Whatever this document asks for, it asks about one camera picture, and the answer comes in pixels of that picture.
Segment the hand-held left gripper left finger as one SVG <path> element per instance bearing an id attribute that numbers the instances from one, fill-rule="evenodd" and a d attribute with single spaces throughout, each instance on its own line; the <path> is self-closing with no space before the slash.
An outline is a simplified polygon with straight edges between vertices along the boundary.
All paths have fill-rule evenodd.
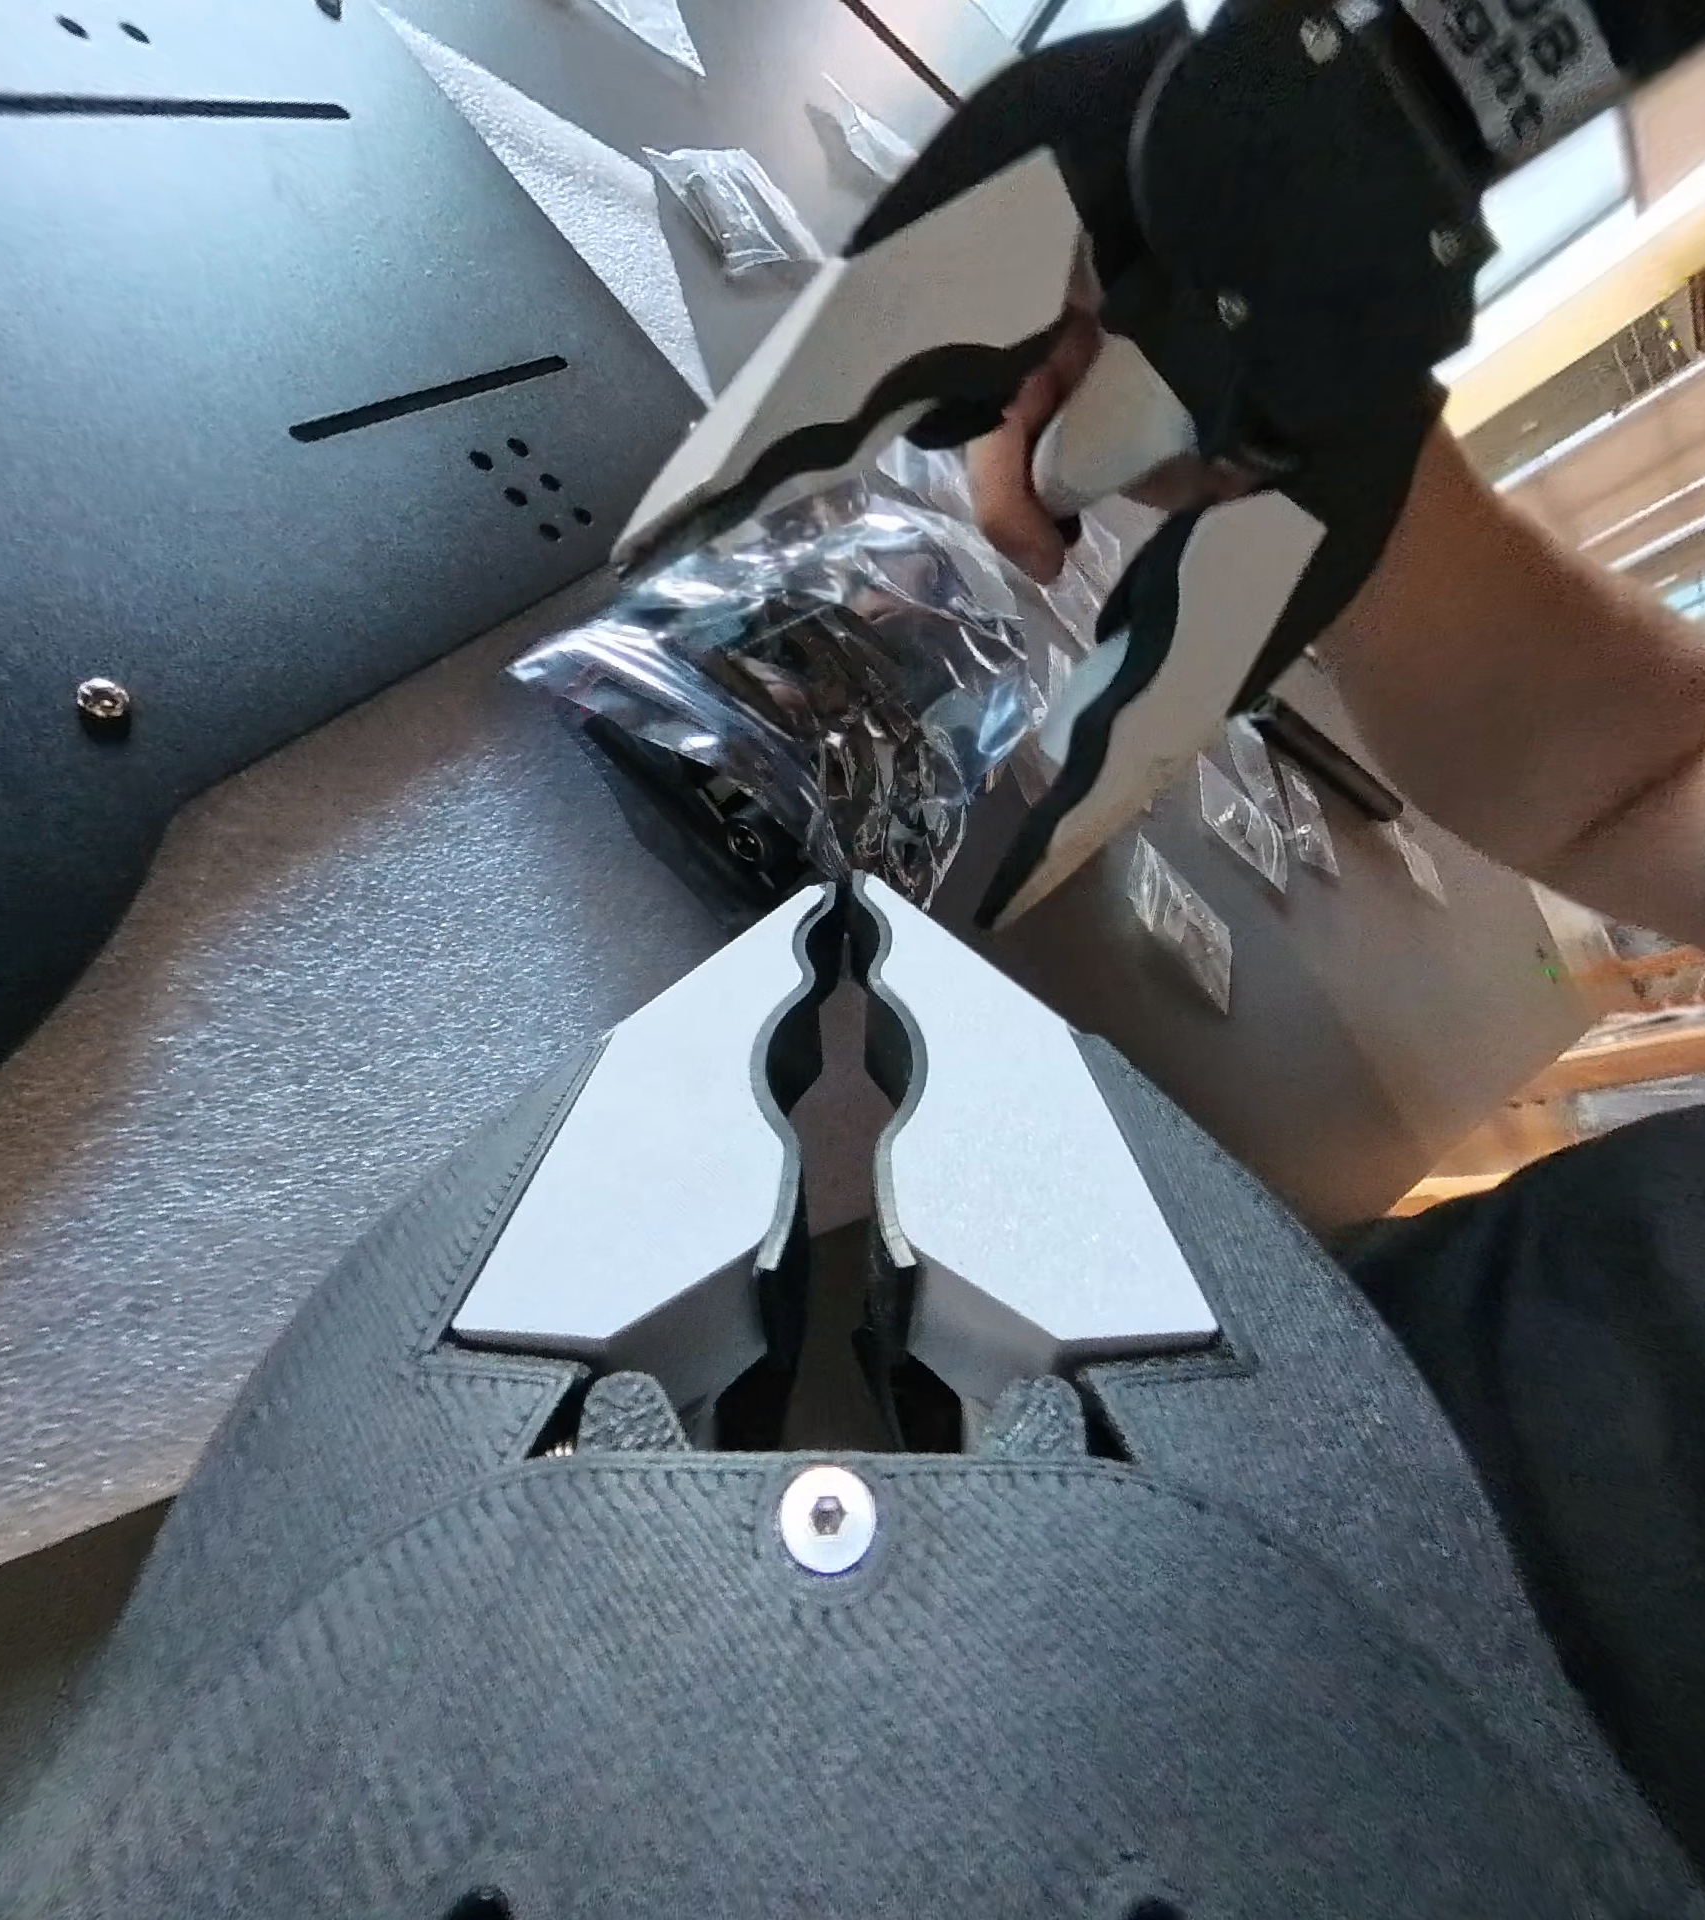
<path id="1" fill-rule="evenodd" d="M 717 1398 L 787 1338 L 793 1110 L 823 1068 L 832 886 L 771 908 L 603 1041 L 452 1314 L 468 1348 Z"/>

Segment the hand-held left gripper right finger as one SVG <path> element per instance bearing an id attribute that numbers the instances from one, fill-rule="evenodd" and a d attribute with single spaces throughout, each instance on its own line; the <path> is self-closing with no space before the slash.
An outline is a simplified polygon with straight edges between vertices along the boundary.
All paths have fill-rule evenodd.
<path id="1" fill-rule="evenodd" d="M 962 1398 L 1213 1348 L 1222 1321 L 1050 1007 L 877 879 L 860 880 L 881 1271 L 905 1351 Z"/>

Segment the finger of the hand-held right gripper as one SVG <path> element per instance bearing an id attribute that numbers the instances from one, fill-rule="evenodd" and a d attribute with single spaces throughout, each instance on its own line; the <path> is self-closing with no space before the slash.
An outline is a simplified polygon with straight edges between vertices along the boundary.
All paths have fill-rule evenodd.
<path id="1" fill-rule="evenodd" d="M 1338 526 L 1230 474 L 1131 485 L 1164 519 L 1105 605 L 1101 643 L 1054 727 L 1055 778 L 983 887 L 974 924 L 1002 933 L 1080 873 L 1190 769 L 1274 641 L 1295 649 L 1328 618 L 1314 565 Z"/>
<path id="2" fill-rule="evenodd" d="M 923 424 L 960 442 L 997 423 L 1070 320 L 1082 216 L 1058 135 L 946 191 L 935 162 L 969 159 L 951 141 L 925 153 L 874 223 L 920 186 L 931 204 L 803 287 L 650 481 L 610 550 L 621 577 L 789 507 Z"/>

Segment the dark parts bag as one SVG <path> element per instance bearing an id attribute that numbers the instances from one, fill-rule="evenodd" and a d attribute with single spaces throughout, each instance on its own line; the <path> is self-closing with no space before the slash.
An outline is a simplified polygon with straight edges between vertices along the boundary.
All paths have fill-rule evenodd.
<path id="1" fill-rule="evenodd" d="M 719 841 L 744 826 L 916 906 L 1041 712 L 1006 564 L 861 481 L 633 577 L 511 677 L 724 786 Z"/>

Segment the person's right hand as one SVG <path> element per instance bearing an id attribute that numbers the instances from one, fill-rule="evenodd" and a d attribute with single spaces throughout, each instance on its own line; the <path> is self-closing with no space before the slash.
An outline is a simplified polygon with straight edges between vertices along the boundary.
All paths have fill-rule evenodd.
<path id="1" fill-rule="evenodd" d="M 1103 345 L 1098 310 L 1098 295 L 1080 291 L 1074 298 L 1048 356 L 1023 377 L 989 431 L 966 447 L 977 528 L 1010 564 L 1041 587 L 1058 580 L 1066 547 L 1080 536 L 1069 530 L 1066 517 L 1054 515 L 1040 500 L 1030 474 L 1032 452 Z M 1236 471 L 1186 454 L 1146 474 L 1128 489 L 1128 499 L 1177 515 L 1214 506 L 1240 492 L 1245 485 Z"/>

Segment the black screwdriver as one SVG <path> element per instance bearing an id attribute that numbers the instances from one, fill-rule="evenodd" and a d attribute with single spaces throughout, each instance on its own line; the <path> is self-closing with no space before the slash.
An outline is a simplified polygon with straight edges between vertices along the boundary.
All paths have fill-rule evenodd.
<path id="1" fill-rule="evenodd" d="M 1398 825 L 1403 821 L 1403 798 L 1295 706 L 1282 698 L 1262 698 L 1249 709 L 1249 719 L 1274 755 L 1284 757 L 1304 778 L 1320 780 L 1328 791 L 1368 823 Z"/>

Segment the black metal base plate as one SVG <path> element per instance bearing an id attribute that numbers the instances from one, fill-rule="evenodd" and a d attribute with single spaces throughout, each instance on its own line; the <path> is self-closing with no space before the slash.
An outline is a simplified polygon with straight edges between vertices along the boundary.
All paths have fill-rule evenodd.
<path id="1" fill-rule="evenodd" d="M 0 1063 L 185 803 L 598 565 L 695 410 L 379 3 L 0 3 Z"/>

